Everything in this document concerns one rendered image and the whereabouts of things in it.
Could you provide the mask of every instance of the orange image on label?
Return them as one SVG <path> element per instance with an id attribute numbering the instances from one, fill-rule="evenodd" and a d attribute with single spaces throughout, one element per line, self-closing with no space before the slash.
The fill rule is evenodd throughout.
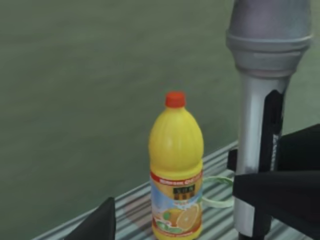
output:
<path id="1" fill-rule="evenodd" d="M 152 224 L 168 237 L 186 237 L 202 224 L 202 172 L 169 180 L 151 172 Z"/>

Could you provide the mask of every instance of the gray striped table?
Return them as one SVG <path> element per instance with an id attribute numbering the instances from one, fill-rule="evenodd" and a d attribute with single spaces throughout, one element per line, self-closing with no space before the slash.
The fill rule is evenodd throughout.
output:
<path id="1" fill-rule="evenodd" d="M 228 151 L 236 147 L 230 145 L 206 156 L 203 159 L 204 176 L 233 177 L 233 172 L 226 169 Z M 231 197 L 232 192 L 226 185 L 205 185 L 203 194 L 216 200 L 225 200 Z M 143 185 L 115 199 L 116 207 L 116 240 L 155 240 L 151 229 L 150 186 Z M 90 213 L 86 212 L 61 226 L 34 238 L 33 240 L 63 240 L 75 229 Z M 237 240 L 238 233 L 233 228 L 233 209 L 217 209 L 204 207 L 203 231 L 199 240 Z M 271 232 L 267 240 L 308 240 L 298 231 L 273 220 Z"/>

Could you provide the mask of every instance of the yellow bottle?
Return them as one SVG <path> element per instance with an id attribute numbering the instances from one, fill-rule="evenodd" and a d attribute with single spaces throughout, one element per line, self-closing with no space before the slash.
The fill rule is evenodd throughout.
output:
<path id="1" fill-rule="evenodd" d="M 202 230 L 204 141 L 185 104 L 183 92 L 168 93 L 149 137 L 152 230 L 158 240 L 193 240 Z"/>

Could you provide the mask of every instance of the red bottle cap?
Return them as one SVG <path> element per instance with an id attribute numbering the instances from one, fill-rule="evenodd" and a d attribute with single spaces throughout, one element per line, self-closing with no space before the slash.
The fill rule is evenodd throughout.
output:
<path id="1" fill-rule="evenodd" d="M 165 96 L 165 105 L 168 108 L 183 108 L 186 105 L 186 96 L 182 91 L 171 91 Z"/>

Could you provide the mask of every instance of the olive green background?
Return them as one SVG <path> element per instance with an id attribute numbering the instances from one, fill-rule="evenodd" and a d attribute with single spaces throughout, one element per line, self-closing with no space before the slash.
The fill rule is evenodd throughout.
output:
<path id="1" fill-rule="evenodd" d="M 148 133 L 187 92 L 206 153 L 237 138 L 240 83 L 225 47 L 231 0 L 2 0 L 0 239 L 29 240 L 148 179 Z M 315 42 L 284 131 L 320 119 Z"/>

